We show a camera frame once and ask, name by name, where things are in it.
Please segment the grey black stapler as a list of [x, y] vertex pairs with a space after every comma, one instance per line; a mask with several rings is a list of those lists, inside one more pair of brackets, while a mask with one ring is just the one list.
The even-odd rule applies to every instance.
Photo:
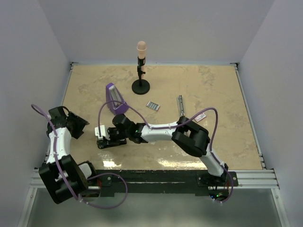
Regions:
[[177, 106], [178, 106], [178, 113], [179, 116], [185, 116], [185, 110], [184, 110], [184, 104], [183, 104], [183, 97], [182, 95], [179, 95], [177, 97]]

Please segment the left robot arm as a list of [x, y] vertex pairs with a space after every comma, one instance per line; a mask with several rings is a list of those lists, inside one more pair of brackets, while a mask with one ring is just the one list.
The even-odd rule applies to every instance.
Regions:
[[50, 109], [49, 116], [50, 152], [38, 172], [53, 201], [60, 204], [94, 185], [98, 174], [91, 162], [77, 164], [70, 152], [71, 139], [79, 139], [89, 122], [65, 106]]

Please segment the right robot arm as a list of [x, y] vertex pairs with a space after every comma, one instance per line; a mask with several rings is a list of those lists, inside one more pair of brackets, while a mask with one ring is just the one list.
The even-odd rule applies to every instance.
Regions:
[[207, 167], [211, 181], [217, 186], [228, 180], [228, 167], [212, 150], [214, 136], [209, 131], [190, 119], [181, 116], [178, 121], [168, 124], [148, 125], [134, 123], [124, 114], [116, 115], [112, 123], [114, 127], [105, 130], [102, 138], [110, 146], [119, 146], [130, 140], [136, 144], [155, 141], [173, 141], [185, 153], [199, 158]]

